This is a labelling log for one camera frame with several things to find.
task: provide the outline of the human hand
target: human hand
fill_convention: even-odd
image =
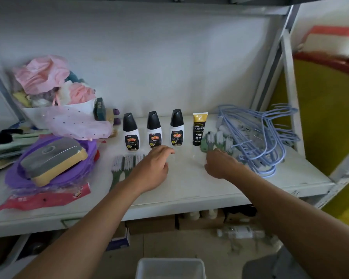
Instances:
[[[207,152],[207,163],[204,168],[210,176],[228,180],[235,169],[240,166],[243,166],[243,164],[226,152],[216,148]]]
[[[127,181],[135,184],[140,194],[155,189],[167,178],[166,160],[174,153],[175,150],[168,146],[155,147],[133,168]]]

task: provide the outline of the bottle label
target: bottle label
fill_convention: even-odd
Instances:
[[[201,142],[203,138],[203,131],[205,127],[205,121],[202,122],[194,122],[194,129],[193,129],[193,141],[194,142]]]
[[[130,151],[136,151],[140,147],[140,142],[138,141],[137,135],[126,135],[125,145]]]
[[[149,134],[149,145],[150,148],[160,146],[162,144],[162,136],[160,133],[150,133]]]
[[[172,131],[171,142],[172,142],[172,146],[174,147],[181,146],[183,142],[183,131],[182,130]]]

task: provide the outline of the yellow panel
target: yellow panel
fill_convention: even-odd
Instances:
[[[349,154],[349,75],[294,60],[306,158],[326,175]],[[287,102],[282,73],[270,104]],[[290,124],[288,117],[275,123]],[[323,209],[349,225],[349,185]]]

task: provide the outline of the floor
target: floor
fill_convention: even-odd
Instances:
[[[93,279],[135,278],[137,263],[143,257],[200,258],[207,279],[239,279],[244,263],[275,252],[262,240],[243,239],[241,244],[239,254],[232,252],[229,240],[218,238],[216,230],[131,235],[129,248],[104,253]]]

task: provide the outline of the shoe polish bottle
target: shoe polish bottle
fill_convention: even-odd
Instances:
[[[162,144],[162,127],[158,114],[153,111],[149,112],[147,117],[147,141],[149,141],[150,148],[160,146]]]
[[[171,118],[170,137],[172,146],[182,145],[184,132],[182,112],[181,109],[177,108],[173,110]]]
[[[129,151],[140,148],[140,133],[132,113],[126,113],[123,117],[124,141]]]

